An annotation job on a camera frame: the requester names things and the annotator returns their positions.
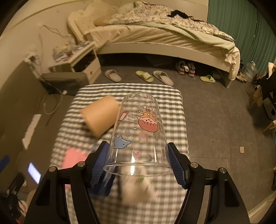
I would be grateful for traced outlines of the pink faceted cup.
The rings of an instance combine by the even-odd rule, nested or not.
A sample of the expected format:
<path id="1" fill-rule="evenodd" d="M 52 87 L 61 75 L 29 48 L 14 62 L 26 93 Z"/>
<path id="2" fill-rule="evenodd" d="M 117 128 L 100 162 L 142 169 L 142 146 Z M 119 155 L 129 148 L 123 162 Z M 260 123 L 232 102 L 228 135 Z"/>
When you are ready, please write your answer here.
<path id="1" fill-rule="evenodd" d="M 62 169 L 71 168 L 78 162 L 85 161 L 87 157 L 88 157 L 88 153 L 83 152 L 80 149 L 68 148 L 64 156 Z"/>

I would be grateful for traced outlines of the green slipper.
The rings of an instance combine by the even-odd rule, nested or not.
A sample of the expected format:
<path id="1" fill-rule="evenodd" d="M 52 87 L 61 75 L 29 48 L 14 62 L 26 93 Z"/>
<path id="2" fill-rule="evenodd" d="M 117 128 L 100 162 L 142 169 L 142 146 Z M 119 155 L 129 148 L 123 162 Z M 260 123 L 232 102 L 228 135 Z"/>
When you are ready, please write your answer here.
<path id="1" fill-rule="evenodd" d="M 152 83 L 154 81 L 154 77 L 152 75 L 150 75 L 148 72 L 138 70 L 135 72 L 135 75 L 147 83 Z"/>
<path id="2" fill-rule="evenodd" d="M 207 83 L 215 83 L 215 79 L 211 75 L 200 76 L 200 80 Z"/>

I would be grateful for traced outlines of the cluttered chair with clothes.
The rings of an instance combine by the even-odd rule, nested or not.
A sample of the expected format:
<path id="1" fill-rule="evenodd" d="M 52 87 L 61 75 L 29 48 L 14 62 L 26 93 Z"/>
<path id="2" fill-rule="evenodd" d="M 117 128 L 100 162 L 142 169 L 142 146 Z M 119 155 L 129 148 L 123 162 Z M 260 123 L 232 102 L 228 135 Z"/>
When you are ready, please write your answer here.
<path id="1" fill-rule="evenodd" d="M 268 62 L 265 76 L 259 79 L 250 106 L 254 104 L 257 104 L 257 106 L 263 105 L 269 119 L 271 119 L 271 122 L 262 133 L 267 130 L 275 130 L 275 63 Z"/>

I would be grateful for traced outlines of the white paper scrap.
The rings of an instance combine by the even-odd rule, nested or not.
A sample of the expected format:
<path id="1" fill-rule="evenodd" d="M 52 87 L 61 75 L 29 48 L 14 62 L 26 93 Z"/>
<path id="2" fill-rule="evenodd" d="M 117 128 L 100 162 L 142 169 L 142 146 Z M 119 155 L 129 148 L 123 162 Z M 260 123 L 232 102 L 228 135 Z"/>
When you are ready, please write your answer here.
<path id="1" fill-rule="evenodd" d="M 239 151 L 240 151 L 241 154 L 244 154 L 245 153 L 245 148 L 243 146 L 240 146 Z"/>

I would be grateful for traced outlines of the brown paper cup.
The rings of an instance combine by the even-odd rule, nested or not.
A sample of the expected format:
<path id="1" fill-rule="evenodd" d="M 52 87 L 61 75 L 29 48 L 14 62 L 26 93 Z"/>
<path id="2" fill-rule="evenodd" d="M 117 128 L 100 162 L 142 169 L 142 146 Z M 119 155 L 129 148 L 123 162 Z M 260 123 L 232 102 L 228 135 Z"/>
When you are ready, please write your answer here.
<path id="1" fill-rule="evenodd" d="M 98 139 L 113 126 L 118 111 L 118 102 L 111 95 L 107 95 L 81 109 L 80 114 L 92 132 L 92 136 Z"/>

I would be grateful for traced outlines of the white nightstand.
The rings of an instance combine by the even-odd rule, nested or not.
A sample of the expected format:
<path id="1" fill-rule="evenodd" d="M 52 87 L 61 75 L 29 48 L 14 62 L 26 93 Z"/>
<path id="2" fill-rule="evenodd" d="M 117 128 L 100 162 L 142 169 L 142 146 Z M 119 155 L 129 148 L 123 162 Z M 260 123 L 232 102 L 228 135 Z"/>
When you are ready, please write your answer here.
<path id="1" fill-rule="evenodd" d="M 89 42 L 87 46 L 73 52 L 66 60 L 50 64 L 48 69 L 51 72 L 84 72 L 89 83 L 93 84 L 101 74 L 95 43 Z"/>

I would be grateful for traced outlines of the wall power strip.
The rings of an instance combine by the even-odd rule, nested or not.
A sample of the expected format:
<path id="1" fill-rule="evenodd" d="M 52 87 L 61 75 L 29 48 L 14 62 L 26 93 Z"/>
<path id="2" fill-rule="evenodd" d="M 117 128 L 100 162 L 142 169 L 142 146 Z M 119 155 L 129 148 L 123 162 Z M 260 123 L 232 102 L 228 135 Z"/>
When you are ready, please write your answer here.
<path id="1" fill-rule="evenodd" d="M 34 51 L 26 51 L 24 53 L 24 61 L 25 61 L 25 63 L 27 63 L 29 65 L 32 65 L 32 64 L 37 65 L 37 66 L 41 65 L 40 57 Z"/>

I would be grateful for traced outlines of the lit smartphone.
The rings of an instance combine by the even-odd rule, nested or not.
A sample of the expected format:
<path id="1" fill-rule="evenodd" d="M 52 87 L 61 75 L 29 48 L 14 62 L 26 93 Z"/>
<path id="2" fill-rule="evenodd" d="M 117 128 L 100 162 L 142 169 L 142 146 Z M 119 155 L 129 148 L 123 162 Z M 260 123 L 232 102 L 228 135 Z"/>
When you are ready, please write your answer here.
<path id="1" fill-rule="evenodd" d="M 28 165 L 28 173 L 32 177 L 32 179 L 35 181 L 36 184 L 40 183 L 41 180 L 41 173 L 37 170 L 37 168 L 33 165 L 32 162 Z"/>

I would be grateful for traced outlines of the grey slipper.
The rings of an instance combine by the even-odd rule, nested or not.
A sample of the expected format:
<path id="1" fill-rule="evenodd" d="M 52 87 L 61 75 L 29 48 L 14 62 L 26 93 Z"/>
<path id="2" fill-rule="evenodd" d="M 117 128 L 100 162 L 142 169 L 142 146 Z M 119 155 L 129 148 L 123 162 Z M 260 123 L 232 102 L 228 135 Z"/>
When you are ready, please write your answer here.
<path id="1" fill-rule="evenodd" d="M 122 78 L 117 74 L 115 70 L 107 70 L 105 71 L 105 77 L 110 79 L 111 81 L 118 83 L 122 81 Z"/>
<path id="2" fill-rule="evenodd" d="M 155 70 L 152 73 L 159 81 L 163 82 L 163 84 L 168 85 L 168 86 L 173 86 L 174 82 L 169 78 L 167 73 L 159 70 Z"/>

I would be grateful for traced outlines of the sneaker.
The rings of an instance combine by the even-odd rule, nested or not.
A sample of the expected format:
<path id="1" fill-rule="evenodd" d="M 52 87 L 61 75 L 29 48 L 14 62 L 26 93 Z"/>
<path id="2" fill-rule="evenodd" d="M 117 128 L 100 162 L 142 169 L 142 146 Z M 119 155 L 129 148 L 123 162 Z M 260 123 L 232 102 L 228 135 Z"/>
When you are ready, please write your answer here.
<path id="1" fill-rule="evenodd" d="M 187 75 L 189 73 L 189 67 L 184 61 L 179 61 L 176 64 L 176 70 L 180 75 Z"/>
<path id="2" fill-rule="evenodd" d="M 196 68 L 195 68 L 194 64 L 193 63 L 188 63 L 188 68 L 189 68 L 188 75 L 190 77 L 194 77 L 195 76 L 195 71 L 196 71 Z"/>

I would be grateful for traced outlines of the floral duvet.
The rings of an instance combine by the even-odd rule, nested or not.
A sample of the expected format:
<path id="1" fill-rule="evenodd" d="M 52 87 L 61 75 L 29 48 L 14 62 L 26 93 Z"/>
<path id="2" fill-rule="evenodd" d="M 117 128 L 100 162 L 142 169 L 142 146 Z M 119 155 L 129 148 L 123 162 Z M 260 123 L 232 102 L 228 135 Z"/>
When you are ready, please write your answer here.
<path id="1" fill-rule="evenodd" d="M 132 9 L 114 14 L 108 25 L 141 25 L 174 31 L 200 42 L 234 43 L 233 37 L 210 23 L 179 10 L 144 1 L 134 1 Z"/>

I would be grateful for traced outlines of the white leaf-print cup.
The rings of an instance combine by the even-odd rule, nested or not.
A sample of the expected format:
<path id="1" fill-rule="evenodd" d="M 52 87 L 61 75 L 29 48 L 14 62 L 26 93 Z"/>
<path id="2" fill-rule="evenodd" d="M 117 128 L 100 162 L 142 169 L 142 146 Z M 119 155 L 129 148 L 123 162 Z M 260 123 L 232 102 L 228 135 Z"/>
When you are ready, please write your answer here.
<path id="1" fill-rule="evenodd" d="M 136 205 L 139 202 L 152 202 L 157 199 L 152 179 L 147 177 L 143 166 L 123 166 L 120 169 L 121 201 L 123 205 Z"/>

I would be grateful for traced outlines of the checkered tablecloth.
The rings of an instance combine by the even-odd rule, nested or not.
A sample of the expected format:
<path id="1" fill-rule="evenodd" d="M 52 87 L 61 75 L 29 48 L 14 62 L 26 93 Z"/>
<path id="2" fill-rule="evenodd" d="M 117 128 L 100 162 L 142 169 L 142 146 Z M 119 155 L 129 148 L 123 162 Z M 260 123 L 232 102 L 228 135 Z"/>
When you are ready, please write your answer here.
<path id="1" fill-rule="evenodd" d="M 93 196 L 101 223 L 174 223 L 186 191 L 175 179 L 167 144 L 188 154 L 183 98 L 161 84 L 92 84 L 77 92 L 59 129 L 51 165 L 68 151 L 88 155 L 109 143 L 102 170 L 115 180 Z"/>

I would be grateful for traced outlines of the large water jug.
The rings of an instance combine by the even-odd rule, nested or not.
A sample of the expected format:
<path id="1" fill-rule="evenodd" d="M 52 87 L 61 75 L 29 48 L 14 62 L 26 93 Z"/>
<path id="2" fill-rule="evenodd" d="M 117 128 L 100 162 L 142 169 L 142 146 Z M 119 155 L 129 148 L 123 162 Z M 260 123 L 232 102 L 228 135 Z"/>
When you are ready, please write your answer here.
<path id="1" fill-rule="evenodd" d="M 254 61 L 251 61 L 250 63 L 247 63 L 244 69 L 244 75 L 246 77 L 246 80 L 248 82 L 252 82 L 254 77 L 256 76 L 257 68 Z"/>

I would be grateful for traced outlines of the clear cartoon plastic cup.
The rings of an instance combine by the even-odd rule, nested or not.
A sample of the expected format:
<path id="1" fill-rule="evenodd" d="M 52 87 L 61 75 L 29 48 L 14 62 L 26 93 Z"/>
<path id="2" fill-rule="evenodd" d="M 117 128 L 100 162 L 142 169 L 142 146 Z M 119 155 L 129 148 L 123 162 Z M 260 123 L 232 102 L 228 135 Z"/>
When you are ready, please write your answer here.
<path id="1" fill-rule="evenodd" d="M 123 98 L 114 124 L 104 171 L 121 175 L 123 166 L 143 166 L 147 177 L 171 172 L 157 100 L 145 92 Z"/>

